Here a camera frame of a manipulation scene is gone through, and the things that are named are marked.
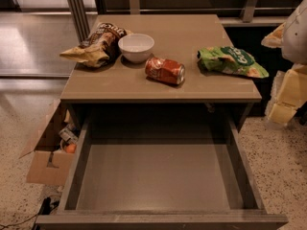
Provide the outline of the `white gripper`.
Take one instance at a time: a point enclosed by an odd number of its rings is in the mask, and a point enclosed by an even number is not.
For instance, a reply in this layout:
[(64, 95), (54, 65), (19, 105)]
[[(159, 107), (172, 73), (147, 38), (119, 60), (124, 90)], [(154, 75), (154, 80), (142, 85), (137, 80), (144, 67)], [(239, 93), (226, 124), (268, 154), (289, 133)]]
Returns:
[(280, 48), (283, 58), (293, 62), (287, 72), (278, 71), (273, 79), (271, 99), (267, 105), (267, 119), (285, 126), (297, 110), (307, 102), (307, 0), (271, 33), (261, 44), (268, 48)]

